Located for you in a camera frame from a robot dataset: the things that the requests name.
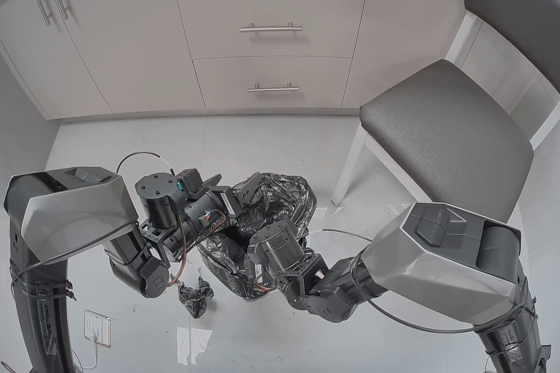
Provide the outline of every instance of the chair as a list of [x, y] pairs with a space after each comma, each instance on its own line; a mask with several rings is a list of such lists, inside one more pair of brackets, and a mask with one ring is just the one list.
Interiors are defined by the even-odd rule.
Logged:
[[559, 90], [560, 0], [465, 0], [465, 8], [445, 59], [361, 106], [360, 125], [332, 197], [336, 205], [365, 145], [417, 201], [447, 202], [508, 222], [533, 150], [560, 118], [560, 105], [529, 140], [454, 63], [478, 16]]

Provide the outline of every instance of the crumpled black plastic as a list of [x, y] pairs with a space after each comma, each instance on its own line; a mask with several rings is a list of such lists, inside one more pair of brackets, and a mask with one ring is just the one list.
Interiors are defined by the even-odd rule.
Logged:
[[245, 274], [249, 239], [265, 225], [282, 219], [292, 220], [301, 235], [316, 207], [317, 197], [303, 177], [263, 173], [253, 198], [243, 206], [241, 214], [230, 218], [225, 229], [198, 244], [202, 261], [230, 291], [245, 301], [255, 301], [267, 293]]
[[182, 281], [178, 282], [178, 300], [185, 306], [187, 311], [198, 319], [206, 312], [206, 299], [214, 297], [214, 291], [210, 283], [201, 276], [198, 277], [198, 288], [185, 286]]

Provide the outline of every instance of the robotic arm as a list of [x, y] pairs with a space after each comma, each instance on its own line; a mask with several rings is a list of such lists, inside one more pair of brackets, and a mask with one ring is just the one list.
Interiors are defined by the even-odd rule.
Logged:
[[[74, 294], [67, 259], [102, 244], [117, 278], [144, 297], [159, 296], [170, 264], [219, 230], [225, 215], [239, 215], [260, 174], [234, 187], [220, 180], [203, 182], [196, 169], [143, 177], [136, 192], [147, 219], [139, 224], [122, 177], [106, 169], [11, 179], [4, 201], [10, 271], [31, 373], [78, 371], [68, 334], [66, 298]], [[371, 298], [391, 290], [474, 325], [498, 373], [545, 373], [550, 346], [539, 341], [517, 230], [449, 205], [416, 203], [357, 257], [331, 269], [295, 233], [290, 221], [263, 228], [245, 260], [255, 281], [274, 282], [295, 309], [340, 322], [364, 301], [376, 307]]]

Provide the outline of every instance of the white chair frame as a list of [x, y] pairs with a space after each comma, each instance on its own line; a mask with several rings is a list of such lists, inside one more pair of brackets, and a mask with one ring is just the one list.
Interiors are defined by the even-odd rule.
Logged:
[[[461, 54], [463, 47], [465, 47], [466, 42], [473, 31], [474, 23], [477, 20], [477, 16], [473, 13], [467, 11], [461, 26], [458, 29], [455, 39], [445, 56], [445, 59], [457, 63], [457, 59]], [[544, 138], [552, 130], [554, 125], [560, 119], [560, 103], [556, 105], [554, 110], [550, 113], [548, 118], [541, 125], [539, 130], [531, 138], [531, 146], [533, 150], [541, 144]], [[387, 169], [404, 185], [404, 187], [410, 192], [412, 196], [418, 202], [432, 202], [430, 197], [422, 190], [422, 188], [409, 176], [409, 174], [391, 157], [388, 152], [383, 149], [383, 147], [361, 126], [358, 125], [358, 130], [354, 137], [352, 147], [348, 153], [346, 163], [342, 169], [342, 173], [338, 180], [337, 186], [332, 195], [332, 202], [338, 205], [344, 199], [348, 188], [354, 177], [354, 168], [356, 167], [356, 162], [360, 156], [362, 147], [366, 146], [375, 156], [387, 167]]]

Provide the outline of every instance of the outlet cover plate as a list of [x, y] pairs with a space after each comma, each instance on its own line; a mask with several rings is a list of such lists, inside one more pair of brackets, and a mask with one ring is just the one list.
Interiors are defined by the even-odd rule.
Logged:
[[92, 340], [90, 330], [97, 329], [96, 343], [111, 348], [111, 319], [106, 315], [94, 313], [88, 309], [83, 310], [83, 336]]

